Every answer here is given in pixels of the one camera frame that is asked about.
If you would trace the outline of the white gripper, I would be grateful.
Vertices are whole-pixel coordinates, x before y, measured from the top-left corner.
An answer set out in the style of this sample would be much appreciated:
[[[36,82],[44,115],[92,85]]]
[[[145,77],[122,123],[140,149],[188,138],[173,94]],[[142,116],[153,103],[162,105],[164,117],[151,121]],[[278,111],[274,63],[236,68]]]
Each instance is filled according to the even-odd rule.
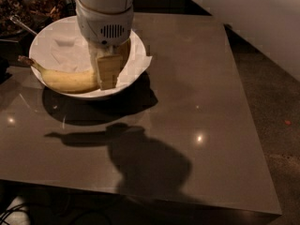
[[[113,89],[130,54],[131,41],[129,37],[133,22],[133,7],[121,13],[105,14],[86,7],[78,1],[76,13],[82,36],[87,41],[94,42],[99,46],[118,46],[115,48],[117,54],[97,59],[100,89]]]

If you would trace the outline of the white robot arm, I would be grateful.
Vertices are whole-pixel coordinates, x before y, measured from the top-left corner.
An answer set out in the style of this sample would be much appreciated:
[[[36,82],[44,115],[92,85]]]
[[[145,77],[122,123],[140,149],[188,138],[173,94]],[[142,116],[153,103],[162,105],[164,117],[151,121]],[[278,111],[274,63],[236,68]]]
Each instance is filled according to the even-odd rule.
[[[191,0],[300,81],[300,0]],[[176,11],[176,0],[76,0],[111,17],[130,6]]]

